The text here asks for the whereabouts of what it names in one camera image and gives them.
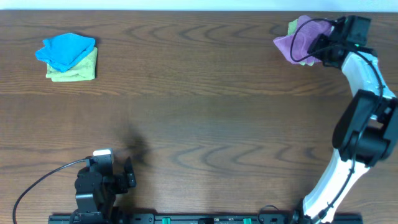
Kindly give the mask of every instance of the white background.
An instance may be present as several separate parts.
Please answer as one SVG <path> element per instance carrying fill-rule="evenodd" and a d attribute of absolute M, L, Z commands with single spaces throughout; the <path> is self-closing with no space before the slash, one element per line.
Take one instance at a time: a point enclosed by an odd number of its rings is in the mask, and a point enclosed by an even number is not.
<path fill-rule="evenodd" d="M 0 0 L 0 9 L 398 12 L 398 0 Z"/>

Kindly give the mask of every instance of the wood grain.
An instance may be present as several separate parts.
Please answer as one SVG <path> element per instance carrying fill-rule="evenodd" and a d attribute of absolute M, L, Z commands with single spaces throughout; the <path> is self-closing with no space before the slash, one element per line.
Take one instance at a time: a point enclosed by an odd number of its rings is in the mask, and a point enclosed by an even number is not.
<path fill-rule="evenodd" d="M 351 93 L 338 70 L 286 62 L 272 40 L 304 12 L 0 11 L 0 223 L 48 171 L 112 147 L 132 156 L 125 210 L 256 213 L 293 209 L 323 173 Z M 341 13 L 307 13 L 339 17 Z M 373 18 L 369 46 L 397 93 L 397 14 Z M 34 52 L 73 32 L 94 37 L 97 78 L 52 83 Z M 29 192 L 19 223 L 76 208 L 76 172 Z M 363 177 L 339 211 L 398 223 L 398 155 Z"/>

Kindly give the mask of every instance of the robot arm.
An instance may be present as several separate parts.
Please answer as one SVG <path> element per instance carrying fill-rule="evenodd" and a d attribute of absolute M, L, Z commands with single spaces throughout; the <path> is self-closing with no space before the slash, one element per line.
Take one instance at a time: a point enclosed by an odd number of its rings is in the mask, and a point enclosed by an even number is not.
<path fill-rule="evenodd" d="M 366 33 L 360 31 L 367 31 L 368 28 L 356 26 L 368 26 L 369 23 L 370 20 L 366 18 L 351 16 L 340 26 L 337 24 L 330 37 L 321 35 L 308 52 L 330 45 L 336 39 L 343 38 L 345 44 L 349 44 L 346 40 L 350 32 L 354 32 L 352 30 L 357 31 L 355 34 L 359 42 L 363 37 L 366 40 Z M 396 144 L 398 101 L 381 77 L 374 51 L 364 47 L 359 49 L 363 51 L 358 53 L 372 63 L 377 74 L 362 57 L 353 52 L 337 49 L 316 55 L 324 65 L 342 70 L 349 81 L 354 98 L 333 133 L 334 150 L 331 161 L 318 184 L 302 202 L 299 223 L 332 222 L 337 207 L 354 183 L 378 160 L 387 159 Z M 382 96 L 376 75 L 379 75 L 384 86 Z M 382 124 L 381 128 L 368 125 L 369 114 L 371 119 Z"/>

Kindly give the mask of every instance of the green tape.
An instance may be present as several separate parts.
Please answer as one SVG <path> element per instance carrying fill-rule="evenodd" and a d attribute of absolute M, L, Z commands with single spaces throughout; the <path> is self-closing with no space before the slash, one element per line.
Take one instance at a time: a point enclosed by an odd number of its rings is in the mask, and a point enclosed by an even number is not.
<path fill-rule="evenodd" d="M 162 224 L 171 224 L 171 222 L 172 222 L 171 218 L 163 218 L 162 219 Z"/>
<path fill-rule="evenodd" d="M 244 218 L 243 224 L 251 224 L 251 218 Z"/>

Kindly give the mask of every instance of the folded cloth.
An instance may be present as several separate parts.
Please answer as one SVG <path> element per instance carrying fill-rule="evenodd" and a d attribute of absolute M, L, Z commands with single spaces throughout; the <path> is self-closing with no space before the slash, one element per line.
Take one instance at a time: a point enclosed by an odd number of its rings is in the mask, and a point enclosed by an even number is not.
<path fill-rule="evenodd" d="M 94 50 L 83 58 L 77 65 L 73 66 L 66 72 L 59 72 L 50 64 L 47 64 L 46 78 L 51 78 L 53 82 L 75 82 L 83 80 L 92 80 L 95 78 L 95 63 L 97 59 L 98 49 Z"/>
<path fill-rule="evenodd" d="M 93 51 L 95 39 L 69 33 L 45 39 L 43 43 L 44 47 L 36 51 L 37 60 L 66 72 Z"/>
<path fill-rule="evenodd" d="M 274 44 L 282 52 L 286 60 L 288 60 L 292 64 L 298 64 L 298 62 L 294 62 L 290 58 L 290 46 L 292 45 L 294 33 L 297 30 L 297 27 L 300 27 L 304 22 L 307 22 L 310 19 L 311 18 L 309 16 L 300 16 L 297 19 L 297 22 L 292 21 L 289 23 L 289 26 L 292 27 L 288 28 L 287 36 L 277 37 L 274 39 Z M 305 24 L 297 33 L 296 39 L 294 40 L 292 51 L 293 58 L 297 60 L 304 56 L 307 56 L 308 48 L 310 47 L 311 43 L 319 36 L 319 34 L 330 35 L 330 33 L 331 24 L 326 21 L 314 21 Z M 313 65 L 316 62 L 320 62 L 320 60 L 316 59 L 315 57 L 309 57 L 302 62 Z"/>

